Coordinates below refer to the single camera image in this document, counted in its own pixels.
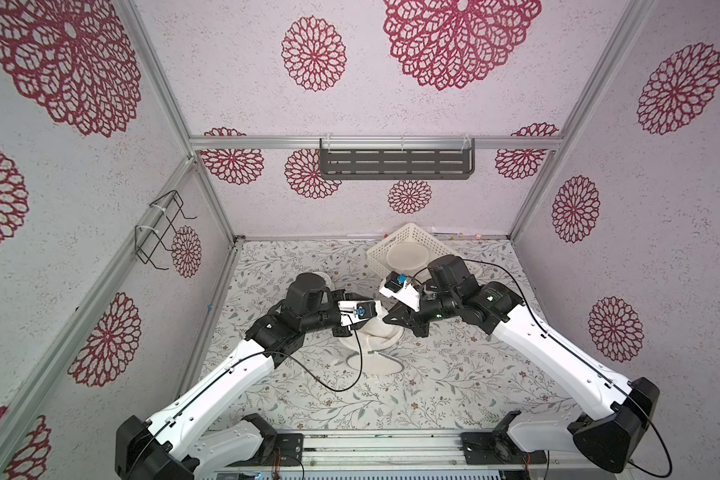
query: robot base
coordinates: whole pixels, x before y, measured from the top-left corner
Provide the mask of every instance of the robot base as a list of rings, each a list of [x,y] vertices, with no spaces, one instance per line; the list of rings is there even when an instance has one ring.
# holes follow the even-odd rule
[[[492,432],[464,432],[461,434],[461,449],[467,465],[500,465],[502,463],[547,463],[543,450],[522,452],[507,434],[509,424],[519,410],[509,412]]]

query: white plate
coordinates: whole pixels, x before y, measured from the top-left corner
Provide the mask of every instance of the white plate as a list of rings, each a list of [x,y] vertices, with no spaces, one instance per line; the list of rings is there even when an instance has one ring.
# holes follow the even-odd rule
[[[390,247],[387,264],[400,274],[413,275],[429,262],[429,250],[415,242],[402,242]]]

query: patterned wall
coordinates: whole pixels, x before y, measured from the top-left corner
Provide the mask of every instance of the patterned wall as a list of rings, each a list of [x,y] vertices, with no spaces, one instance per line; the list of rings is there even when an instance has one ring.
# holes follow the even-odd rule
[[[108,1],[0,2],[0,417],[182,159],[169,132]],[[204,216],[207,222],[210,212]],[[176,256],[163,259],[173,279],[164,288],[207,294],[214,261],[222,258],[213,238],[219,234],[187,226],[195,234],[176,235]],[[48,462],[69,461],[77,447],[63,442],[68,428],[79,433],[80,425],[70,423],[76,409],[109,406],[97,419],[114,424],[122,415],[113,411],[112,396],[125,395],[113,389],[162,378],[155,372],[169,375],[158,345],[178,350],[176,337],[186,340],[194,325],[177,326],[184,319],[171,317],[174,324],[156,328],[164,321],[154,307],[163,286],[148,276],[129,282],[67,376],[96,394],[69,394],[62,413],[44,409],[6,478],[66,478],[45,472]],[[187,303],[193,320],[204,301]],[[163,381],[156,395],[175,389]],[[111,443],[112,435],[102,438]],[[101,471],[109,478],[112,457],[106,458]]]
[[[559,133],[626,2],[136,3],[194,134],[538,136]],[[292,236],[506,234],[544,154],[481,150],[458,183],[324,181],[314,150],[203,157],[237,233]]]
[[[673,478],[720,478],[720,2],[660,3],[516,243],[547,318],[661,389]],[[635,460],[666,460],[653,433]]]
[[[180,192],[186,216],[196,218],[179,216],[177,232],[167,238],[192,232],[196,244],[182,247],[192,255],[174,261],[175,252],[158,249],[154,263],[168,270],[137,264],[120,286],[41,409],[51,429],[43,479],[116,478],[117,427],[131,415],[146,418],[176,398],[227,248],[197,179]],[[173,240],[173,246],[177,241],[183,240]]]

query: white basket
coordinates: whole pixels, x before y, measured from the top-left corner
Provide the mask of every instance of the white basket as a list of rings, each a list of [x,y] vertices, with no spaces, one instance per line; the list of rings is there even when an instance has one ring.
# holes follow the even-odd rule
[[[434,238],[428,234],[426,230],[416,224],[406,224],[402,228],[396,230],[393,234],[390,234],[381,242],[375,244],[366,255],[368,256],[368,266],[371,267],[373,273],[381,278],[386,278],[392,272],[392,268],[387,263],[387,252],[392,245],[401,244],[403,242],[414,242],[419,245],[423,245],[429,250],[429,259],[427,263],[432,260],[441,257],[442,255],[458,255],[456,252],[448,248],[440,240]],[[483,269],[478,264],[467,264],[470,273],[475,276],[480,276],[483,273]],[[424,270],[416,277],[417,280],[422,282],[429,278],[429,271]]]

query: table surface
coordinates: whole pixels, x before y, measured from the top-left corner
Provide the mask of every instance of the table surface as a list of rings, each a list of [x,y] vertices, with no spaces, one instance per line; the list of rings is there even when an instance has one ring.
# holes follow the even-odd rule
[[[539,310],[508,240],[445,243],[463,258],[502,265]],[[244,243],[203,375],[229,354],[256,318],[285,296],[297,274],[326,272],[337,289],[382,297],[377,292],[380,279],[368,268],[365,256],[373,245],[335,240]],[[499,280],[516,290],[499,269],[483,267],[481,283]],[[384,300],[389,308],[392,304]],[[308,334],[294,357],[327,384],[343,388],[357,375],[346,364],[351,353],[330,331],[323,331]],[[254,412],[284,429],[491,428],[510,410],[555,412],[575,406],[565,391],[522,354],[458,318],[433,322],[430,336],[424,339],[406,330],[384,353],[404,364],[402,372],[392,376],[363,373],[355,388],[343,393],[323,388],[286,360],[242,395],[211,429],[227,428]]]

